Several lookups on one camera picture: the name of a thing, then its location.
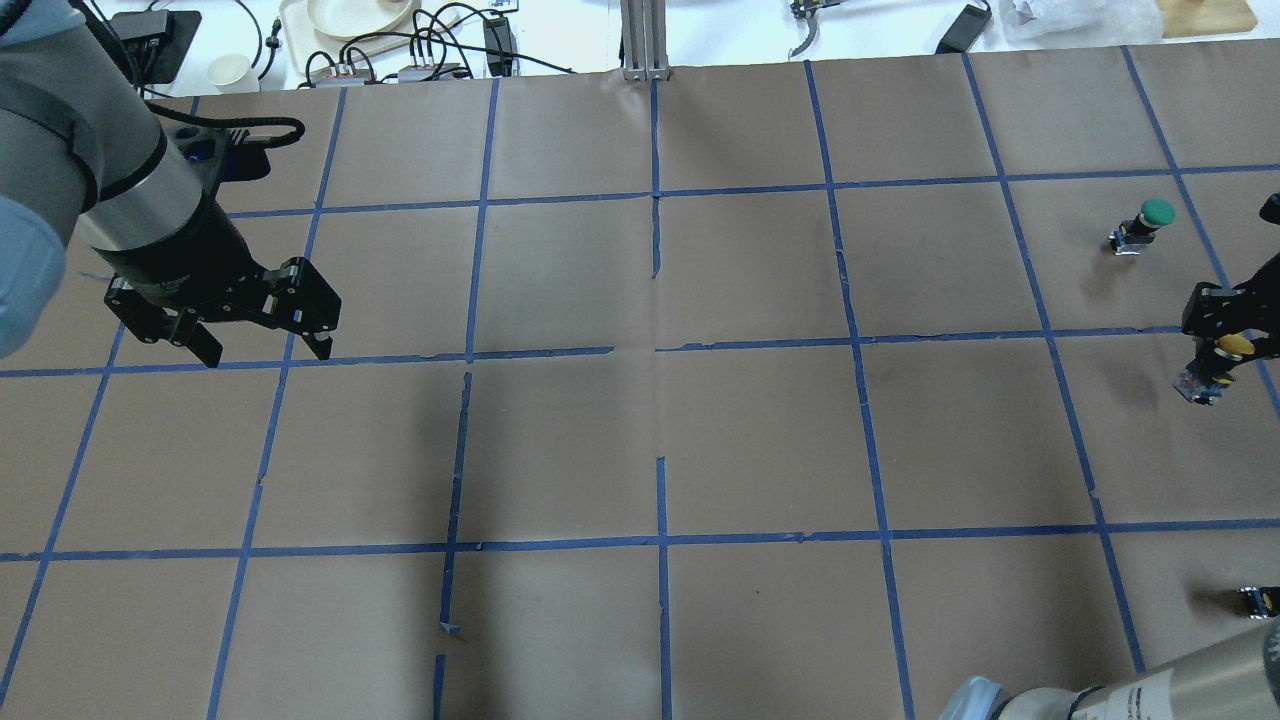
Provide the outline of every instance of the white table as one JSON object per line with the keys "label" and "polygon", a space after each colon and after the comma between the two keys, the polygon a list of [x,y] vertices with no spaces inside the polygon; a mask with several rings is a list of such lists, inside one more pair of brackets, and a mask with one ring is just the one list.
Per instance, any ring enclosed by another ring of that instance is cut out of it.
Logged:
{"label": "white table", "polygon": [[[244,0],[257,14],[262,32],[270,31],[279,10],[275,0]],[[1038,47],[1042,44],[1010,44],[998,17],[974,45],[974,51]],[[425,0],[429,9],[443,0]],[[100,0],[108,15],[141,10],[143,0]],[[1280,3],[1253,0],[1258,27],[1248,33],[1192,40],[1280,37]],[[200,10],[204,15],[196,38],[178,79],[157,90],[172,95],[215,92],[205,77],[209,63],[227,53],[243,51],[252,56],[256,35],[248,15],[230,0],[168,0],[161,8]],[[883,58],[933,53],[938,38],[964,6],[964,0],[847,0],[844,5],[818,13],[819,33],[803,55],[810,60],[836,58]],[[622,20],[618,0],[524,0],[511,15],[516,50],[571,67],[579,72],[600,72],[618,67],[618,41]],[[677,65],[736,65],[781,63],[791,47],[805,36],[804,23],[796,22],[787,0],[668,0],[667,51]],[[458,31],[458,41],[483,46],[480,20],[472,18]],[[477,74],[486,72],[484,54],[471,53]],[[408,65],[408,51],[399,47],[374,58],[379,76]],[[520,74],[548,74],[554,70],[518,61]],[[262,90],[293,88],[302,76],[289,63],[282,47]]]}

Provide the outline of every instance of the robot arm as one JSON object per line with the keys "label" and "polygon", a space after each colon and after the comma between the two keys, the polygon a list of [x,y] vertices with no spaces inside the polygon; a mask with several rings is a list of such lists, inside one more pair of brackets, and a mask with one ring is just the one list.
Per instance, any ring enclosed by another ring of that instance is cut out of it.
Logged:
{"label": "robot arm", "polygon": [[[1280,224],[1280,193],[1272,195],[1258,215]],[[1245,331],[1268,336],[1249,340],[1242,334]],[[1233,288],[1197,284],[1183,311],[1183,332],[1196,337],[1196,359],[1174,386],[1201,405],[1212,405],[1222,396],[1235,382],[1230,372],[1238,365],[1280,357],[1280,255]]]}
{"label": "robot arm", "polygon": [[[232,129],[262,119],[188,119],[214,127],[163,131],[65,0],[0,0],[0,356],[31,334],[78,220],[115,270],[108,307],[140,341],[216,366],[204,323],[248,320],[329,357],[340,299],[305,258],[257,264],[214,199],[269,170],[271,143]],[[257,172],[224,178],[232,165]]]}

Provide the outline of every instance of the white plate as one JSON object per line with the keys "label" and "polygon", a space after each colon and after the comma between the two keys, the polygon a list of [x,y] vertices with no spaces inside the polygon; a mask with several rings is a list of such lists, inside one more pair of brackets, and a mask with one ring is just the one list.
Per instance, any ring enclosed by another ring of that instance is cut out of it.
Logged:
{"label": "white plate", "polygon": [[[412,8],[421,5],[420,0],[408,0],[407,4]],[[298,70],[298,74],[306,72],[307,58],[316,50],[324,50],[337,58],[338,50],[342,49],[342,40],[330,37],[311,24],[311,19],[307,18],[307,0],[283,0],[280,3],[280,24],[284,28],[284,49],[289,51],[289,59],[293,60],[293,69]],[[406,15],[396,26],[396,29],[413,32],[413,23]],[[387,50],[407,44],[408,40],[403,37],[374,37],[362,41],[360,49],[370,55],[378,55],[379,53],[385,53]],[[408,64],[407,55],[404,64]],[[316,61],[312,69],[320,69],[321,67],[324,67],[324,60]]]}
{"label": "white plate", "polygon": [[408,0],[307,0],[307,18],[316,29],[340,40],[379,32],[404,19]]}

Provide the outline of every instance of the paper cup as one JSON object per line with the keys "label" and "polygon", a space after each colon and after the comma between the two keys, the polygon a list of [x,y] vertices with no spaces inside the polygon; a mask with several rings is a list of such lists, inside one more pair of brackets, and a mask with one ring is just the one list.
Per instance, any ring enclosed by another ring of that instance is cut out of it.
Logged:
{"label": "paper cup", "polygon": [[218,92],[257,92],[253,63],[244,55],[223,55],[209,64],[209,82]]}

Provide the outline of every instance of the white plastic bag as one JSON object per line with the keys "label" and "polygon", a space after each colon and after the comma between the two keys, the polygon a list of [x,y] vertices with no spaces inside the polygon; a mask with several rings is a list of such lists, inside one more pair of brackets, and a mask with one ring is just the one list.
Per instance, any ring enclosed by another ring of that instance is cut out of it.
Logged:
{"label": "white plastic bag", "polygon": [[1046,32],[1062,32],[1092,26],[1102,19],[1106,0],[1014,0],[1014,12],[1005,15],[1010,40],[1029,40]]}
{"label": "white plastic bag", "polygon": [[1025,47],[1097,47],[1156,42],[1156,0],[1000,0],[1005,38]]}

